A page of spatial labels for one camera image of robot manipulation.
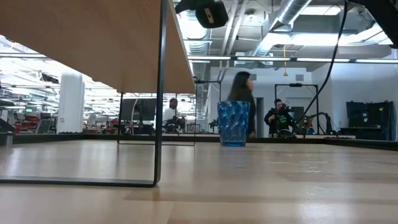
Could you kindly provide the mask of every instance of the wooden table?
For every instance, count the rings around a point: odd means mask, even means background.
[[[124,93],[155,93],[160,0],[3,0],[0,34]],[[169,1],[165,93],[194,93]]]

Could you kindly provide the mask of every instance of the blue textured cup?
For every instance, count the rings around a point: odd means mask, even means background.
[[[224,101],[217,104],[220,143],[222,146],[246,145],[250,103]]]

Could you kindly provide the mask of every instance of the ceiling light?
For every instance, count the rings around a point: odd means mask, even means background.
[[[5,109],[25,109],[25,106],[3,106]]]
[[[392,63],[398,64],[398,60],[391,60],[391,59],[356,59],[356,63]]]
[[[231,60],[228,56],[188,56],[189,60]]]
[[[379,44],[380,45],[393,45],[394,43],[392,43],[390,38],[387,38],[387,39],[383,40],[382,42],[380,42]]]
[[[210,61],[209,60],[194,60],[194,61],[191,61],[190,63],[210,63]]]
[[[331,58],[298,58],[298,62],[331,62]],[[336,58],[335,62],[349,62],[349,59]]]
[[[260,20],[259,20],[259,18],[257,16],[252,14],[252,15],[247,15],[244,18],[244,23],[245,24],[258,24],[258,23],[260,23]]]
[[[322,16],[335,16],[341,12],[341,8],[335,6],[307,6],[300,13],[300,15],[322,15]]]
[[[261,61],[261,62],[288,62],[291,59],[283,57],[238,57],[237,60]]]
[[[307,46],[335,46],[338,34],[295,34],[290,44]],[[348,36],[343,35],[339,44],[348,44]]]
[[[18,53],[0,53],[3,58],[48,58],[42,54],[18,54]]]

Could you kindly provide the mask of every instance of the black cable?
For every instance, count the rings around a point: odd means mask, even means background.
[[[341,21],[340,30],[339,30],[338,36],[337,36],[337,43],[336,43],[335,49],[333,51],[333,56],[331,57],[331,62],[330,62],[328,74],[326,75],[325,81],[323,82],[323,84],[322,84],[321,88],[319,89],[318,93],[315,94],[315,96],[313,97],[311,103],[308,105],[307,109],[305,109],[304,114],[296,121],[296,124],[299,123],[304,118],[304,116],[308,113],[308,111],[310,110],[311,106],[313,105],[315,100],[318,100],[319,94],[321,93],[321,91],[323,90],[325,85],[328,83],[328,80],[329,80],[330,75],[331,75],[331,70],[333,68],[333,65],[335,64],[335,59],[336,59],[337,50],[338,50],[338,42],[340,41],[340,37],[343,34],[344,25],[346,23],[347,12],[348,12],[348,2],[347,2],[347,0],[345,0],[344,1],[343,20]]]

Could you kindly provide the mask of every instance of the table surface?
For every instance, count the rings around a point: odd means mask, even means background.
[[[398,152],[197,143],[162,154],[154,189],[0,185],[0,222],[398,223]],[[150,179],[153,156],[114,141],[21,144],[0,148],[0,175]]]

